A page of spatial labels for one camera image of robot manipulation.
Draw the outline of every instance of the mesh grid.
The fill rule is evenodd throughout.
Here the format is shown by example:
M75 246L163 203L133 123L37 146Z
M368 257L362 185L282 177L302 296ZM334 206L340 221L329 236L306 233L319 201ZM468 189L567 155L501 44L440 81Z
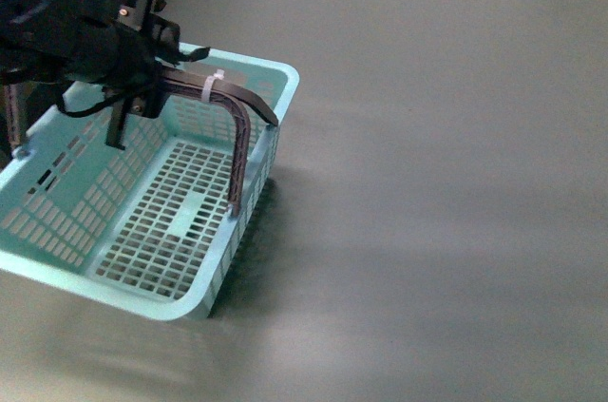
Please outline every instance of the mesh grid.
M69 194L65 175L88 149L91 141L103 139L109 113L91 117L57 156L22 199L22 206L10 211L0 229L27 241L47 257L57 258L71 268L80 267L116 213L125 195L166 137L163 127L140 119L132 125L127 152L116 151L108 167L92 181L84 197L71 209L58 200Z
M94 274L152 296L183 297L225 212L230 165L228 154L176 142Z

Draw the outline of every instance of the gray surface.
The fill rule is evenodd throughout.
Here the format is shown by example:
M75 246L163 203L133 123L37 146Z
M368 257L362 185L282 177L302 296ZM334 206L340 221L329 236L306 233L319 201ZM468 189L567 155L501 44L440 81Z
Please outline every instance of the gray surface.
M302 77L212 319L0 275L3 400L608 400L608 0L169 0Z

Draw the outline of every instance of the light blue plastic basket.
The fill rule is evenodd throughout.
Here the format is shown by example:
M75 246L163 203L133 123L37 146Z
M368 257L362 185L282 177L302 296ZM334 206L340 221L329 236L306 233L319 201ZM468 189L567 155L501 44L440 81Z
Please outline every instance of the light blue plastic basket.
M199 72L224 69L282 122L298 83L292 67L218 50L200 63ZM66 93L73 109L101 98L98 86ZM125 151L105 145L109 112L70 119L53 107L29 130L29 155L0 173L0 269L153 319L207 316L280 125L250 112L242 208L231 218L234 124L224 109L171 97L159 119L129 116Z

